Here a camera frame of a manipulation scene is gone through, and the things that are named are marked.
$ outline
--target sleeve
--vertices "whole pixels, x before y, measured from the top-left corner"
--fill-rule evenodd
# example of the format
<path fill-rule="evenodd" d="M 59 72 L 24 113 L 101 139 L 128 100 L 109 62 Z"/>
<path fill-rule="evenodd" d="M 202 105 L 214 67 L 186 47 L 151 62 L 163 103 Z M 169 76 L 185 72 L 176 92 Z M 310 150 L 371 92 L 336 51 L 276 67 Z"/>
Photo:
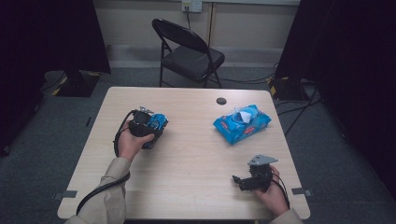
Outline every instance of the sleeve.
<path fill-rule="evenodd" d="M 270 224 L 284 224 L 284 223 L 303 224 L 303 222 L 300 220 L 300 217 L 297 215 L 296 211 L 293 208 L 282 214 L 282 216 L 277 217 L 272 222 L 270 222 Z"/>
<path fill-rule="evenodd" d="M 98 187 L 114 182 L 127 175 L 131 163 L 124 158 L 114 159 L 102 176 Z M 90 198 L 77 216 L 70 217 L 66 224 L 123 223 L 126 218 L 125 184 L 102 191 Z"/>

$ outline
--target chair backrest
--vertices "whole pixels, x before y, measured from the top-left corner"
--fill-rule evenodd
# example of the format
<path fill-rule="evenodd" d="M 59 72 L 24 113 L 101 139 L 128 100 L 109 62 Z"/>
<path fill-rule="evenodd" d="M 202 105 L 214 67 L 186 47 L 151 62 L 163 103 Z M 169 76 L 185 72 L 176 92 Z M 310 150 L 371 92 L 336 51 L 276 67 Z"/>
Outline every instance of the chair backrest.
<path fill-rule="evenodd" d="M 165 38 L 189 49 L 209 53 L 206 42 L 195 32 L 163 19 L 154 19 L 152 27 L 160 39 L 166 44 Z"/>

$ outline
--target wet wipes package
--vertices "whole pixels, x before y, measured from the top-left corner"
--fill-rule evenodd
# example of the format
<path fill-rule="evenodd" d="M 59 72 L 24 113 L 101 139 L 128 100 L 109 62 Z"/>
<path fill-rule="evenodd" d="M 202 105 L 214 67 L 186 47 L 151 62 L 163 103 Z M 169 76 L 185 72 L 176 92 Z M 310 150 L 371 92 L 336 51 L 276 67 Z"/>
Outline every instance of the wet wipes package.
<path fill-rule="evenodd" d="M 262 113 L 257 106 L 248 105 L 235 108 L 230 114 L 216 119 L 213 125 L 233 145 L 266 128 L 270 121 L 270 117 Z"/>

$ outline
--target wooden table top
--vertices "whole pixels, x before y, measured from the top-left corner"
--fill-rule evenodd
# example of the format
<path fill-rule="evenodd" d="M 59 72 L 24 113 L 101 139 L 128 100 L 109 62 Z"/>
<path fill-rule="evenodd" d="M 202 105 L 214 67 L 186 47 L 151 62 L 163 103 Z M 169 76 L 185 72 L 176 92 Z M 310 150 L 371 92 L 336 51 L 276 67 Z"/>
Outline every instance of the wooden table top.
<path fill-rule="evenodd" d="M 218 105 L 223 97 L 226 105 Z M 230 145 L 213 126 L 234 107 L 256 105 L 272 121 L 249 138 Z M 232 175 L 250 177 L 248 161 L 256 154 L 279 159 L 290 206 L 306 219 L 310 211 L 276 110 L 267 91 L 113 87 L 106 94 L 91 134 L 63 198 L 58 216 L 69 218 L 84 196 L 100 182 L 115 158 L 114 135 L 124 117 L 144 106 L 169 119 L 153 149 L 134 158 L 126 182 L 127 219 L 270 219 L 272 215 L 250 191 L 241 191 Z"/>

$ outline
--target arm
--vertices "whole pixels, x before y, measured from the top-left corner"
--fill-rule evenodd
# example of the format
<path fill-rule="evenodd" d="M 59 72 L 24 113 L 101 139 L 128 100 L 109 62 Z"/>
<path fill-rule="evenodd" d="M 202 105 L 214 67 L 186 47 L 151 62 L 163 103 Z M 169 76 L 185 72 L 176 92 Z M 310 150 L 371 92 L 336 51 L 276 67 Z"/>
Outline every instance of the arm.
<path fill-rule="evenodd" d="M 119 180 L 127 175 L 134 157 L 143 144 L 151 141 L 154 134 L 135 137 L 127 130 L 122 132 L 119 140 L 119 157 L 114 159 L 98 187 Z M 70 217 L 66 224 L 87 223 L 123 223 L 126 218 L 125 183 L 117 185 L 90 198 L 77 216 Z"/>
<path fill-rule="evenodd" d="M 274 180 L 279 182 L 279 171 L 272 165 L 270 165 L 270 167 L 274 173 Z M 254 192 L 276 217 L 276 219 L 274 219 L 270 224 L 303 223 L 294 209 L 288 208 L 282 190 L 275 183 L 271 182 L 271 185 L 266 192 L 262 192 L 259 189 L 254 190 Z"/>

